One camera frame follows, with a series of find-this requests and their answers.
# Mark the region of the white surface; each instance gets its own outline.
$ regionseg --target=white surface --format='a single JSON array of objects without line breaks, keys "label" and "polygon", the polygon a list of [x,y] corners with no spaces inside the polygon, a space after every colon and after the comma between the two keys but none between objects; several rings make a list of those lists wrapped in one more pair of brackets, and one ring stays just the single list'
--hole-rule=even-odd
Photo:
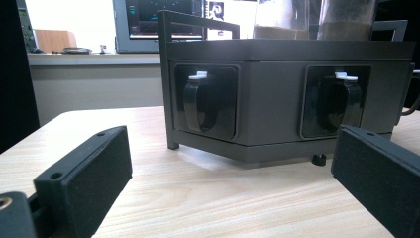
[{"label": "white surface", "polygon": [[160,64],[158,54],[105,54],[105,55],[28,55],[30,66],[41,65],[118,65]]},{"label": "white surface", "polygon": [[26,0],[33,29],[73,32],[77,46],[115,53],[112,0]]}]

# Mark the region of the monitor screen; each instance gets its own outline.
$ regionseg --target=monitor screen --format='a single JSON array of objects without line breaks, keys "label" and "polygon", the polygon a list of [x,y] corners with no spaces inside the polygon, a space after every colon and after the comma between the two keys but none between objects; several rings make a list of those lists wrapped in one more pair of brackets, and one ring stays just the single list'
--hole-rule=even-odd
[{"label": "monitor screen", "polygon": [[[113,0],[117,53],[158,53],[159,10],[204,16],[204,0]],[[198,27],[172,25],[172,38],[200,40]]]}]

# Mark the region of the black handle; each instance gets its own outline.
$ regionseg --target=black handle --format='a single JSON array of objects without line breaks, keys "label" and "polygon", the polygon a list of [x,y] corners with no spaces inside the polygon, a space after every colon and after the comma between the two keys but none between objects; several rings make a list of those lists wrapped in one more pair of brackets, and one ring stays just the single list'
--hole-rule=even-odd
[{"label": "black handle", "polygon": [[183,105],[189,129],[206,132],[214,126],[217,105],[207,72],[189,76],[183,91]]},{"label": "black handle", "polygon": [[329,132],[336,132],[341,124],[360,126],[362,90],[357,79],[349,78],[326,78],[319,87],[318,123]]}]

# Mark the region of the wooden table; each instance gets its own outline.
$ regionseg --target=wooden table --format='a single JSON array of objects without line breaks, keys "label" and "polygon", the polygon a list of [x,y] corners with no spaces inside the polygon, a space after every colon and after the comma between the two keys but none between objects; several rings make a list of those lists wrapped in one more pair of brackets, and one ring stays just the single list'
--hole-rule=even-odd
[{"label": "wooden table", "polygon": [[[392,140],[420,154],[420,113]],[[331,175],[331,160],[246,167],[166,147],[162,107],[72,111],[0,155],[0,193],[35,192],[33,179],[93,134],[127,125],[133,178],[95,237],[391,237]]]}]

